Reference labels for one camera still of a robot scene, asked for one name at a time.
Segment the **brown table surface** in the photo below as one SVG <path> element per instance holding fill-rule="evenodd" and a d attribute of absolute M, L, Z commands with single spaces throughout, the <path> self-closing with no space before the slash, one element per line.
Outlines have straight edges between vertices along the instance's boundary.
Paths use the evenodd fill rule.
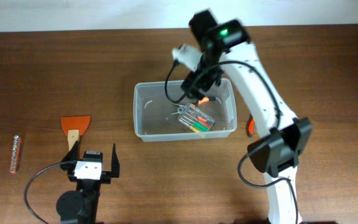
<path fill-rule="evenodd" d="M 358 223 L 358 25 L 250 27 L 278 91 L 314 125 L 296 187 L 305 221 Z M 117 144 L 121 177 L 103 185 L 99 222 L 233 223 L 265 219 L 265 190 L 241 182 L 236 167 L 254 139 L 235 92 L 238 127 L 228 138 L 142 142 L 134 133 L 134 87 L 162 81 L 171 49 L 196 45 L 187 29 L 0 33 L 0 223 L 36 223 L 23 191 L 41 168 L 67 153 L 61 116 L 90 114 L 81 151 L 101 151 L 109 169 Z M 172 79 L 185 77 L 185 70 Z M 21 134 L 21 169 L 8 172 L 12 137 Z M 263 183 L 246 162 L 244 174 Z M 74 190 L 60 169 L 34 181 L 29 202 L 51 223 L 55 204 Z"/>

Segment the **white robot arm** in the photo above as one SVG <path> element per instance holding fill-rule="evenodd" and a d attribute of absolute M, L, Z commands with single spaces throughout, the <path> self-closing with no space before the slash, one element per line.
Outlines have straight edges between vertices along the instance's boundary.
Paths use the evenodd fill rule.
<path fill-rule="evenodd" d="M 258 58 L 255 45 L 238 21 L 217 25 L 212 19 L 210 12 L 205 11 L 190 21 L 203 53 L 188 45 L 172 51 L 176 63 L 191 70 L 181 87 L 187 97 L 202 98 L 202 92 L 208 91 L 213 83 L 219 84 L 223 72 L 229 76 L 255 119 L 261 138 L 248 147 L 249 152 L 260 151 L 250 156 L 251 161 L 264 173 L 267 185 L 287 179 L 267 187 L 268 220 L 271 224 L 299 224 L 302 219 L 295 205 L 295 176 L 298 156 L 310 136 L 311 124 L 307 118 L 298 120 L 282 100 Z"/>

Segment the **green indicator light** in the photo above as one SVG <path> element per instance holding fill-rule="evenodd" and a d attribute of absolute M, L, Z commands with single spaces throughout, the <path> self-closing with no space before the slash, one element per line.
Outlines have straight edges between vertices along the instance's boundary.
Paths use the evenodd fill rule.
<path fill-rule="evenodd" d="M 228 31 L 227 29 L 221 30 L 221 35 L 227 35 Z"/>

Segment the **white wall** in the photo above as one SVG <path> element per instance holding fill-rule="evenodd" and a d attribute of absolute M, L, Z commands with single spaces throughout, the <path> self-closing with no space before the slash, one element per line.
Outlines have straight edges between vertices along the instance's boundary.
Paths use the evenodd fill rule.
<path fill-rule="evenodd" d="M 0 32 L 187 27 L 208 7 L 246 26 L 358 23 L 358 0 L 0 0 Z"/>

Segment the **plastic bin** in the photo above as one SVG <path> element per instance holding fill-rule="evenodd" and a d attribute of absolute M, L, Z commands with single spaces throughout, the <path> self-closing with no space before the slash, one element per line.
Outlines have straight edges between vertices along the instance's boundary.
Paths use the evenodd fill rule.
<path fill-rule="evenodd" d="M 180 88 L 182 82 L 183 80 L 168 82 L 171 98 L 178 99 L 183 94 Z M 178 107 L 165 97 L 164 83 L 138 83 L 135 86 L 135 133 L 144 142 L 225 138 L 236 130 L 236 101 L 231 82 L 227 78 L 222 79 L 221 86 L 214 85 L 208 92 L 216 100 L 199 106 L 202 112 L 215 119 L 215 125 L 203 133 L 195 133 L 178 122 Z M 185 98 L 180 104 L 191 102 L 193 101 Z"/>

